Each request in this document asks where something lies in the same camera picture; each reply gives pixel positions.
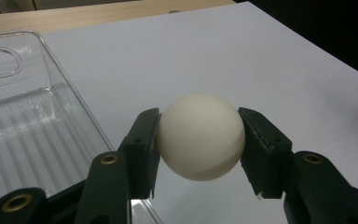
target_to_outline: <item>ball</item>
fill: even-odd
[[[158,150],[178,175],[212,180],[230,171],[245,147],[241,116],[226,100],[192,93],[174,101],[158,124]]]

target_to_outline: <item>white table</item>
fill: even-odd
[[[140,112],[207,91],[263,113],[358,188],[358,72],[250,3],[43,37],[115,148]],[[193,182],[161,161],[151,203],[165,223],[286,223],[283,201],[259,201],[239,164]]]

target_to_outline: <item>wooden surface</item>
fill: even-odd
[[[122,21],[167,14],[172,10],[189,11],[234,4],[232,0],[144,0],[89,7],[0,14],[0,32],[31,29],[53,32],[110,21]]]

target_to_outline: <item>transparent tray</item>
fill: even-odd
[[[109,150],[40,35],[0,34],[0,197],[30,187],[51,196],[85,179],[92,159]],[[148,201],[132,204],[134,223],[160,223]]]

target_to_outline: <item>plastic tray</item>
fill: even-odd
[[[40,35],[0,34],[0,197],[29,187],[53,195],[85,179],[92,159],[108,150]],[[134,223],[160,223],[148,201],[133,203],[132,212]]]

